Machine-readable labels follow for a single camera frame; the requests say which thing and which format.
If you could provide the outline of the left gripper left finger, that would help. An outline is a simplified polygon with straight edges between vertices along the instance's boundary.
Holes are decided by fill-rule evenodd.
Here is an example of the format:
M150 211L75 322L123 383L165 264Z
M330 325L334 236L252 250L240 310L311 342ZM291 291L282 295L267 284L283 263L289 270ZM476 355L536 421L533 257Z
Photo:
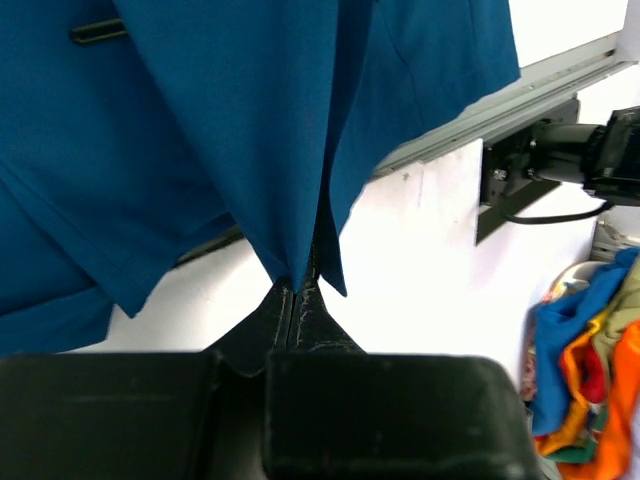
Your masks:
M5 479L261 479L263 371L293 293L195 353L16 355L1 362Z

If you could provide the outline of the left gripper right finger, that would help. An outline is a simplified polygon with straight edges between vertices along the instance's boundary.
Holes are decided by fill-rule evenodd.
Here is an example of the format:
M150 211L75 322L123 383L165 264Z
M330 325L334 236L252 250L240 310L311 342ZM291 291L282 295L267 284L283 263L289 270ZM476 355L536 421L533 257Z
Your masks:
M267 360L271 479L538 479L524 407L504 368L477 356L361 351L319 285L297 294Z

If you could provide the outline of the blue jacket with black lining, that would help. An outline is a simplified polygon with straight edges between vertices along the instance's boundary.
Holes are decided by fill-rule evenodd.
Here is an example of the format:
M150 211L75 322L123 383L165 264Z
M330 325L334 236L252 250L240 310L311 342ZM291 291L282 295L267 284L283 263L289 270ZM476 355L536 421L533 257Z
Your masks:
M2 354L103 341L231 226L344 292L375 167L519 75L505 1L3 2Z

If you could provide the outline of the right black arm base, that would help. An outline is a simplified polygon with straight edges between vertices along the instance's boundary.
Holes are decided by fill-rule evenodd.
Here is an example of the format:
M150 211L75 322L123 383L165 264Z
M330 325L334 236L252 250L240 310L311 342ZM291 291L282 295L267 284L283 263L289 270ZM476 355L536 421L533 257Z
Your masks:
M595 218L639 205L639 108L612 112L605 124L578 121L572 98L483 147L476 241L506 223L541 226ZM520 213L560 184L602 202L593 210L524 217Z

